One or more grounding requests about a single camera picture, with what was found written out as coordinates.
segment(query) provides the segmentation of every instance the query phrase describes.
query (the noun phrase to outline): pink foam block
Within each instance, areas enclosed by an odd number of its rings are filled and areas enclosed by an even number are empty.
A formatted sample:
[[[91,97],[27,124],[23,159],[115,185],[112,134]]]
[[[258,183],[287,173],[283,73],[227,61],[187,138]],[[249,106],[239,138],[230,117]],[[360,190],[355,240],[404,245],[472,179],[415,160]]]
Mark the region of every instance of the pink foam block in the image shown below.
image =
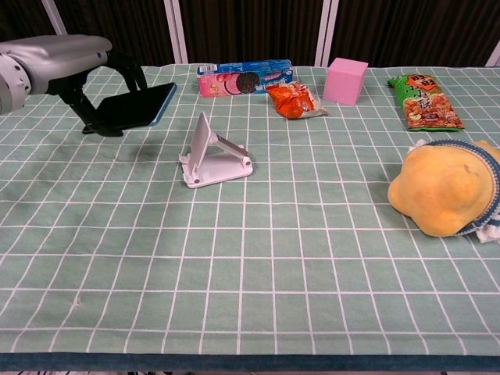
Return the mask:
[[[367,62],[337,57],[328,68],[323,99],[355,105],[363,88],[367,68]]]

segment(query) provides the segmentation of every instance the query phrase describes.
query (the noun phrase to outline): plush toy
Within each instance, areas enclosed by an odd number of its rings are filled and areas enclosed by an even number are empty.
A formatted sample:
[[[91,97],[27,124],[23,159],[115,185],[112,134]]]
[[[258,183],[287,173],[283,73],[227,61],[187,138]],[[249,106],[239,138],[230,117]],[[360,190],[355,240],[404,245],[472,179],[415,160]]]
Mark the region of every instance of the plush toy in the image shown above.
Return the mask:
[[[500,150],[486,141],[418,141],[387,196],[429,236],[500,240]]]

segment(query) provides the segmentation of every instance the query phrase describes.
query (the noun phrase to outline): table edge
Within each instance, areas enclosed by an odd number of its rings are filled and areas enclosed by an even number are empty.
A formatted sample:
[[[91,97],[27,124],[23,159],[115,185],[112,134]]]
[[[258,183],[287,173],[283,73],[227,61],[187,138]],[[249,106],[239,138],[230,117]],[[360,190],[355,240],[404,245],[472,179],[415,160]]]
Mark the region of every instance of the table edge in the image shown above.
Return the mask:
[[[500,371],[494,355],[2,353],[0,371]]]

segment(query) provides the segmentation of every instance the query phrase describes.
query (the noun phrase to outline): phone screen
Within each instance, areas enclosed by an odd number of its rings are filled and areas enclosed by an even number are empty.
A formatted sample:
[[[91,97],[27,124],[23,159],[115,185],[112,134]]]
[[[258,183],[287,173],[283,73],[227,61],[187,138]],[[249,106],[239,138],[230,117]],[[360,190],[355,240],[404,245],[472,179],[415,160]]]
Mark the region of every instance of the phone screen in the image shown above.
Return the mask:
[[[174,82],[104,98],[97,108],[100,119],[120,129],[154,126],[175,93]]]

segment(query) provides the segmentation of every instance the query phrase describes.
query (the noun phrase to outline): white phone stand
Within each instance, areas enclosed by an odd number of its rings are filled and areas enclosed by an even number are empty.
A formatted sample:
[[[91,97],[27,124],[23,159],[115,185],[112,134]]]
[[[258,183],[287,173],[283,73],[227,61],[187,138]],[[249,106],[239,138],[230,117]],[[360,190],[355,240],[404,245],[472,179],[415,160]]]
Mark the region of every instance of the white phone stand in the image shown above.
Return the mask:
[[[209,146],[223,150],[206,155]],[[191,152],[179,155],[184,182],[190,188],[234,180],[252,174],[253,165],[247,150],[219,136],[210,129],[204,112],[198,118],[195,134],[191,139]]]

